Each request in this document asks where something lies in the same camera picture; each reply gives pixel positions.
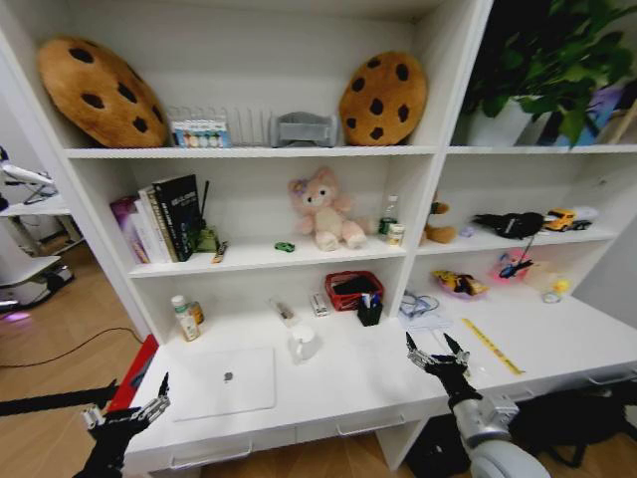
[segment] white mug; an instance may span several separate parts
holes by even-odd
[[[295,362],[305,361],[319,350],[319,336],[310,326],[299,324],[290,333],[288,347]]]

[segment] pen holder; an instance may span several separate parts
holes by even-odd
[[[367,309],[362,298],[358,299],[358,319],[365,326],[377,326],[380,321],[380,314],[382,313],[382,304],[378,304],[376,307]]]

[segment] black toy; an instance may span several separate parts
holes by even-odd
[[[507,239],[524,239],[534,236],[539,232],[544,224],[544,216],[536,212],[525,212],[524,214],[509,213],[498,214],[478,214],[473,222],[484,226],[493,227],[501,237]]]

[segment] book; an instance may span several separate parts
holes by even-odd
[[[175,257],[175,261],[173,261],[172,256],[170,255],[170,251],[168,250],[168,246],[166,244],[166,238],[164,238],[164,234],[161,231],[161,225],[159,224],[160,220],[163,221],[163,218],[161,217],[161,211],[159,210],[158,206],[156,207],[156,211],[155,211],[155,208],[153,207],[150,201],[150,196],[154,198],[155,190],[152,188],[152,186],[148,186],[148,187],[144,187],[143,189],[139,189],[138,192],[139,192],[139,200],[141,201],[143,212],[148,219],[152,234],[154,234],[156,245],[158,247],[158,250],[161,254],[161,258],[163,260],[162,262],[176,262],[176,257]],[[168,238],[168,240],[170,240],[170,237],[168,236],[168,231],[166,231],[166,237]]]
[[[163,237],[163,242],[166,245],[166,249],[168,250],[168,255],[170,256],[170,260],[172,262],[179,262],[179,258],[177,257],[177,252],[175,251],[174,246],[172,245],[172,239],[170,238],[170,232],[168,232],[168,226],[166,221],[163,218],[163,214],[161,213],[161,207],[157,202],[157,197],[155,195],[155,190],[152,186],[150,186],[150,190],[147,191],[148,202],[150,202],[150,207],[152,207],[152,212],[157,220],[157,224],[159,224],[159,230],[161,231],[161,236]]]
[[[126,196],[118,199],[110,204],[110,210],[115,216],[117,225],[123,234],[123,238],[130,249],[132,258],[136,264],[148,264],[150,259],[141,244],[141,240],[137,234],[131,215],[136,213],[135,196]]]
[[[135,209],[137,212],[130,214],[130,219],[135,226],[137,236],[139,236],[139,240],[148,255],[148,259],[150,259],[150,262],[153,264],[165,262],[159,250],[159,241],[157,241],[155,237],[141,199],[135,200]]]
[[[201,230],[195,175],[161,179],[152,187],[177,258],[185,262],[194,252]]]

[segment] black cable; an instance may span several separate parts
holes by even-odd
[[[48,360],[36,361],[35,363],[22,363],[22,364],[15,364],[15,365],[6,365],[6,364],[0,363],[0,368],[25,368],[27,366],[36,366],[36,365],[43,365],[45,363],[50,363],[50,362],[55,361],[57,359],[61,359],[62,357],[66,357],[69,354],[72,354],[77,349],[82,348],[83,346],[88,344],[90,341],[92,341],[93,339],[96,339],[97,337],[101,336],[102,334],[105,334],[106,332],[113,332],[113,331],[127,331],[134,337],[134,339],[136,341],[138,341],[140,344],[143,344],[143,341],[136,335],[136,333],[132,329],[130,329],[128,327],[112,327],[110,329],[104,329],[103,331],[101,331],[101,332],[95,334],[94,336],[92,336],[87,341],[82,342],[77,347],[69,350],[68,352],[64,352],[63,354],[61,354],[61,355],[59,355],[57,357],[49,358]]]

